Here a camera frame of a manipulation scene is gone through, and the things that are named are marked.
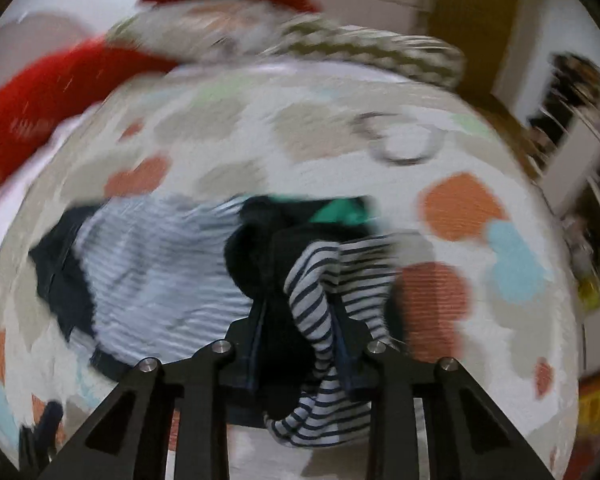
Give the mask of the large red pillow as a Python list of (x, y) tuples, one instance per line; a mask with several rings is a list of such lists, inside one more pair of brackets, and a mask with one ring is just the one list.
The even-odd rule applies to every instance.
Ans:
[(39, 58), (0, 88), (0, 187), (64, 120), (106, 99), (143, 73), (167, 73), (177, 62), (108, 46), (102, 38)]

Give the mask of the white shelf unit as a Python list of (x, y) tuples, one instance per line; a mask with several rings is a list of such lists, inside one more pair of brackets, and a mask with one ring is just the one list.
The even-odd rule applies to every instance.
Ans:
[(550, 65), (544, 96), (528, 117), (528, 159), (591, 312), (600, 308), (600, 68), (570, 52), (553, 54)]

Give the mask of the brown wooden door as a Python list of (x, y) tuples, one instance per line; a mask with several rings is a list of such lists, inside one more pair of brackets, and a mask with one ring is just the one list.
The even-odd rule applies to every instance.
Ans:
[(518, 0), (432, 0), (428, 32), (460, 48), (465, 94), (491, 92), (515, 21)]

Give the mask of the floral grey pillow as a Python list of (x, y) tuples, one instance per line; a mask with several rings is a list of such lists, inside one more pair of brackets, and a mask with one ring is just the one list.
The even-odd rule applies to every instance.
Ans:
[(225, 63), (270, 53), (296, 16), (262, 0), (185, 0), (140, 10), (112, 26), (105, 41), (181, 63)]

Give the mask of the heart patterned quilt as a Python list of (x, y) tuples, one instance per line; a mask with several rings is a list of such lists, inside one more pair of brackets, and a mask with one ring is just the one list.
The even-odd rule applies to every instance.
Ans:
[(262, 314), (238, 476), (356, 478), (370, 407), (332, 311), (413, 359), (458, 359), (556, 478), (578, 344), (556, 221), (451, 92), (309, 63), (134, 78), (76, 112), (2, 219), (0, 451), (52, 401), (70, 439), (146, 356)]

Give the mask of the navy striped frog pants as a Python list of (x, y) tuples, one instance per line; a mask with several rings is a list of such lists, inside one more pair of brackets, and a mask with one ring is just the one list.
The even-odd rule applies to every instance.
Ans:
[(372, 406), (340, 384), (330, 312), (390, 338), (398, 242), (364, 198), (112, 198), (67, 209), (29, 256), (62, 336), (108, 379), (148, 356), (187, 359), (262, 304), (254, 395), (270, 434), (326, 448), (368, 433)]

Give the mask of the olive dotted bolster pillow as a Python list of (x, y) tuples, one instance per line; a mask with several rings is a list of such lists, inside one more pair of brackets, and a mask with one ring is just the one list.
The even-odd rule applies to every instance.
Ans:
[(286, 21), (270, 51), (375, 67), (446, 90), (455, 89), (465, 71), (464, 53), (441, 39), (343, 25), (322, 14)]

